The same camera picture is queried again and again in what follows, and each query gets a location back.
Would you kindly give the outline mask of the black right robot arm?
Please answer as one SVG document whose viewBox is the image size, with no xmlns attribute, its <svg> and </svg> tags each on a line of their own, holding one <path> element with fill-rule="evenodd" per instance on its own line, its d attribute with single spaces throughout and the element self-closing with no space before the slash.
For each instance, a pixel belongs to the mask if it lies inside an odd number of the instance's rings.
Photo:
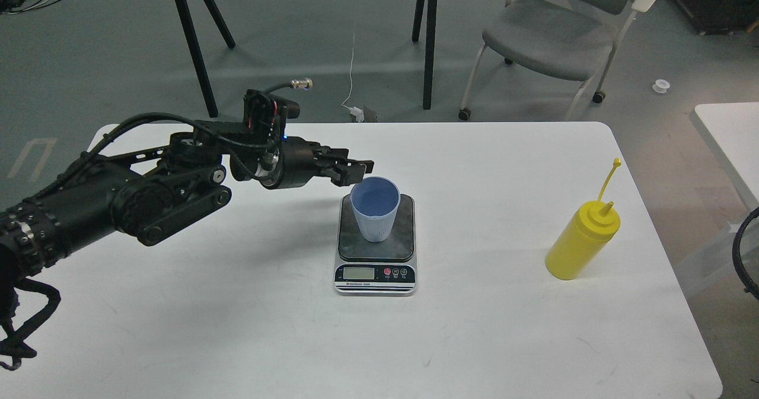
<svg viewBox="0 0 759 399">
<path fill-rule="evenodd" d="M 738 279 L 742 281 L 745 293 L 751 294 L 756 300 L 758 300 L 757 217 L 758 208 L 754 208 L 738 226 L 731 247 L 732 264 Z"/>
</svg>

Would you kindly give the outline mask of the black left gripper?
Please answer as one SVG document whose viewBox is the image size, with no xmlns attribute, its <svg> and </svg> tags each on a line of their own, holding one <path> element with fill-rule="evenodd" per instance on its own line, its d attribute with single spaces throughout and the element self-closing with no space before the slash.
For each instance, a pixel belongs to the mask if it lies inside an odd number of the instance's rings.
<svg viewBox="0 0 759 399">
<path fill-rule="evenodd" d="M 332 148 L 304 139 L 287 139 L 279 148 L 278 163 L 263 180 L 267 189 L 290 189 L 302 187 L 313 177 L 328 178 L 338 187 L 362 183 L 364 177 L 372 174 L 374 161 L 347 161 L 349 150 Z M 333 161 L 326 167 L 317 162 Z"/>
</svg>

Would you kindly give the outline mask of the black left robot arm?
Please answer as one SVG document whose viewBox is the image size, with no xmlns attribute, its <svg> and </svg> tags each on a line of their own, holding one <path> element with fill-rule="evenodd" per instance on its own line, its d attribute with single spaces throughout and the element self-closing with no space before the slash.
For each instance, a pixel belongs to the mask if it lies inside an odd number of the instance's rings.
<svg viewBox="0 0 759 399">
<path fill-rule="evenodd" d="M 2 363 L 8 371 L 36 357 L 27 345 L 60 304 L 54 286 L 34 280 L 112 232 L 157 245 L 231 201 L 227 174 L 267 189 L 298 188 L 313 177 L 351 186 L 374 162 L 349 151 L 306 141 L 285 131 L 286 114 L 247 114 L 240 122 L 188 120 L 168 113 L 133 116 L 103 135 L 55 181 L 2 210 Z M 167 145 L 103 155 L 117 138 L 139 126 L 173 120 L 192 126 Z"/>
</svg>

